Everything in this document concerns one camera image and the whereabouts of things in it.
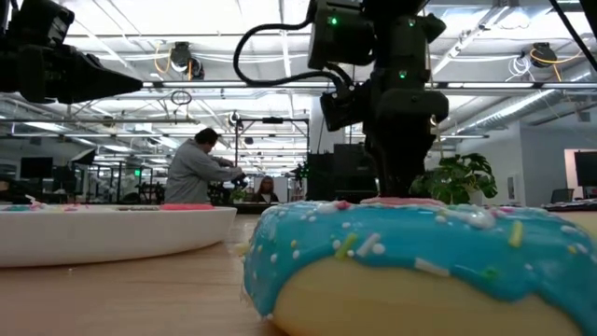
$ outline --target man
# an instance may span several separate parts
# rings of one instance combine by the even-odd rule
[[[230,181],[243,173],[241,168],[232,167],[231,161],[208,155],[218,136],[206,128],[176,150],[168,172],[166,203],[208,203],[209,182]]]

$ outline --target blue frosting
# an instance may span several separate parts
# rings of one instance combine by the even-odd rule
[[[569,314],[584,335],[597,335],[596,246],[570,222],[521,208],[494,212],[483,226],[471,219],[489,213],[474,206],[335,210],[331,204],[278,205],[261,216],[244,258],[244,288],[261,315],[272,313],[294,273],[334,256],[350,235],[356,239],[346,258],[363,265],[422,269],[423,260],[500,301],[537,294]],[[517,227],[518,247],[510,243]],[[374,234],[377,245],[355,253]]]

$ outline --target potted plant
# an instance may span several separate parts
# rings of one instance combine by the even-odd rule
[[[415,194],[428,194],[446,204],[469,203],[471,194],[497,195],[492,166],[484,156],[473,153],[443,158],[438,168],[418,176],[410,186]]]
[[[232,200],[233,203],[241,203],[242,201],[244,201],[245,197],[246,197],[246,191],[244,191],[243,189],[240,189],[240,188],[236,188],[235,190],[233,190],[230,193],[230,199]]]

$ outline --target wooden table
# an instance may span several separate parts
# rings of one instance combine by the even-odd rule
[[[229,251],[256,223],[237,216],[224,244],[168,257],[0,270],[0,335],[284,335],[240,302]]]

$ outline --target black monitor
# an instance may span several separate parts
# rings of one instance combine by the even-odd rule
[[[597,151],[576,152],[576,180],[580,187],[597,187]]]
[[[21,178],[51,178],[53,158],[22,158]]]
[[[334,175],[376,176],[373,159],[362,145],[334,145]]]

